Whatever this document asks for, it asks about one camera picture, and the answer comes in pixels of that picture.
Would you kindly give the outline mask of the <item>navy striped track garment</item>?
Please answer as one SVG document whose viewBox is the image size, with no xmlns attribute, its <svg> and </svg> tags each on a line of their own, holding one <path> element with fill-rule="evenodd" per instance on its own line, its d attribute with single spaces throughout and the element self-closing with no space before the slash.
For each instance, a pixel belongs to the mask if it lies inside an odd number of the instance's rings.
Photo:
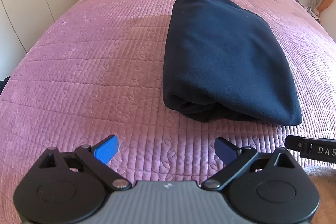
<svg viewBox="0 0 336 224">
<path fill-rule="evenodd" d="M 230 0 L 176 0 L 163 102 L 200 121 L 302 122 L 294 79 L 268 23 Z"/>
</svg>

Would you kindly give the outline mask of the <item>pink quilted bedspread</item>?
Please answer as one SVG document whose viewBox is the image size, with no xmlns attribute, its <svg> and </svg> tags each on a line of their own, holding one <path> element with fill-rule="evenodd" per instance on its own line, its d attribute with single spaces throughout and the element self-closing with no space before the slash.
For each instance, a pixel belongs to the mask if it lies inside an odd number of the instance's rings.
<svg viewBox="0 0 336 224">
<path fill-rule="evenodd" d="M 270 25 L 288 59 L 303 121 L 201 123 L 162 100 L 175 0 L 80 0 L 35 43 L 1 94 L 1 223 L 20 223 L 13 193 L 48 147 L 73 151 L 110 134 L 109 165 L 130 181 L 203 181 L 223 167 L 214 140 L 270 152 L 287 135 L 335 138 L 335 42 L 295 0 L 231 0 Z"/>
</svg>

